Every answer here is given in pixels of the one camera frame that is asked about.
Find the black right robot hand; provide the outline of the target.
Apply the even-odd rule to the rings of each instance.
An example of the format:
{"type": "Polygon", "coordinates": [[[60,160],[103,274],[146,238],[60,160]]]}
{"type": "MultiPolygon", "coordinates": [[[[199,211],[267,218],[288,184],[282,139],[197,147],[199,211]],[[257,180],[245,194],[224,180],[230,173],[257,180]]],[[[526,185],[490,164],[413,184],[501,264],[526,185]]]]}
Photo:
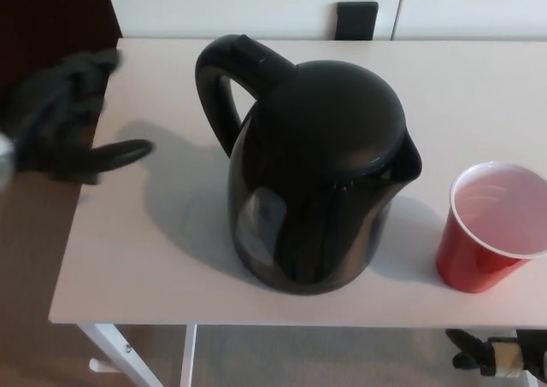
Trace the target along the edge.
{"type": "Polygon", "coordinates": [[[546,383],[546,330],[517,329],[515,337],[488,337],[485,341],[462,329],[447,329],[445,335],[459,349],[452,366],[478,369],[484,377],[516,378],[529,372],[546,383]]]}

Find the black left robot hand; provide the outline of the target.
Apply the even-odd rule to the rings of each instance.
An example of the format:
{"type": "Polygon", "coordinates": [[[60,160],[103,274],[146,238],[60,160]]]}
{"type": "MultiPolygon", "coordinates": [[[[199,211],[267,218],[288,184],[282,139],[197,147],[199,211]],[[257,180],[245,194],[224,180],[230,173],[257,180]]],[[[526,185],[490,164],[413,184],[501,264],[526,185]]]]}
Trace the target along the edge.
{"type": "Polygon", "coordinates": [[[97,122],[103,91],[119,67],[116,49],[81,52],[38,70],[1,99],[1,186],[18,173],[39,172],[52,179],[96,185],[102,173],[149,155],[154,144],[129,139],[98,148],[81,140],[82,130],[97,122]]]}

